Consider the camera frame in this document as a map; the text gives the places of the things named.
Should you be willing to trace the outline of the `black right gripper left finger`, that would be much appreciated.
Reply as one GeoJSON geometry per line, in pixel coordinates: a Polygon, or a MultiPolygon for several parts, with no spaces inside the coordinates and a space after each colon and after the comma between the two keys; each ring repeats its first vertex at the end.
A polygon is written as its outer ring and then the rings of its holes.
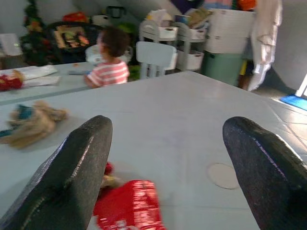
{"type": "Polygon", "coordinates": [[[43,162],[0,220],[3,230],[85,230],[112,142],[112,121],[95,116],[43,162]]]}

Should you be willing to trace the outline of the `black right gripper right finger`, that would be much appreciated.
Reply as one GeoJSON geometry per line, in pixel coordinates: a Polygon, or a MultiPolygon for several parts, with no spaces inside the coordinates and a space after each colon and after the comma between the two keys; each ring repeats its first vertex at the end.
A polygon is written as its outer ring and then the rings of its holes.
{"type": "Polygon", "coordinates": [[[245,117],[223,125],[239,186],[261,230],[307,228],[307,165],[278,135],[245,117]]]}

